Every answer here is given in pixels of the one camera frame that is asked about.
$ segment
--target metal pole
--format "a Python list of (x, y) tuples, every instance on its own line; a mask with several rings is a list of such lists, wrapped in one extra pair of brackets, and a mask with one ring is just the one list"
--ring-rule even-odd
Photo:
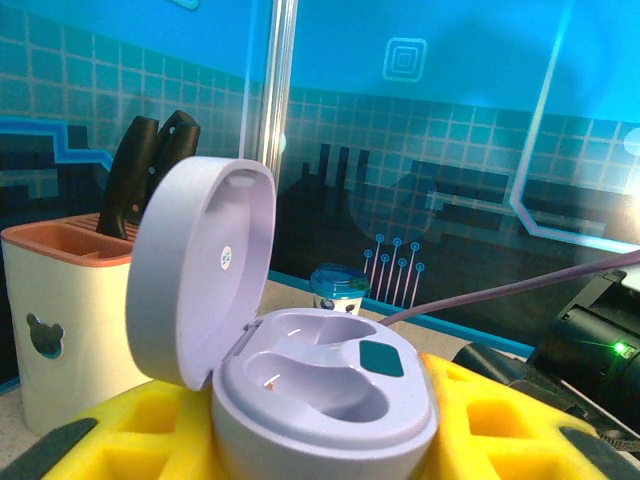
[(298, 0), (273, 2), (258, 161), (273, 173), (276, 189), (280, 178), (280, 141), (287, 118), (297, 12)]

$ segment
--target black machine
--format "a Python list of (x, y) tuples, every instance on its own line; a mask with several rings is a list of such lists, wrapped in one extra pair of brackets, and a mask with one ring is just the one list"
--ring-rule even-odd
[(453, 361), (586, 420), (640, 458), (640, 268), (595, 277), (526, 362), (479, 344)]

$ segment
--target open case lid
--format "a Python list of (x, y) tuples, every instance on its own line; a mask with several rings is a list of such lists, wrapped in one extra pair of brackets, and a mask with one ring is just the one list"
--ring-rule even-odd
[(155, 191), (136, 238), (127, 334), (146, 375), (200, 390), (253, 321), (266, 283), (276, 193), (252, 160), (191, 157)]

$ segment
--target green light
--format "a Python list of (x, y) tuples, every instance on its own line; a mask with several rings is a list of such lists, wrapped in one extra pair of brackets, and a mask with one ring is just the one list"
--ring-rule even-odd
[(627, 345), (622, 342), (618, 342), (613, 346), (613, 349), (618, 355), (622, 355), (627, 350)]

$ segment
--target knife block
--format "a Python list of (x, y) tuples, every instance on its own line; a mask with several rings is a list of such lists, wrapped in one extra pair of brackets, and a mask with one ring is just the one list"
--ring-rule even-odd
[(95, 232), (98, 215), (2, 232), (21, 393), (38, 435), (149, 380), (126, 336), (129, 240)]

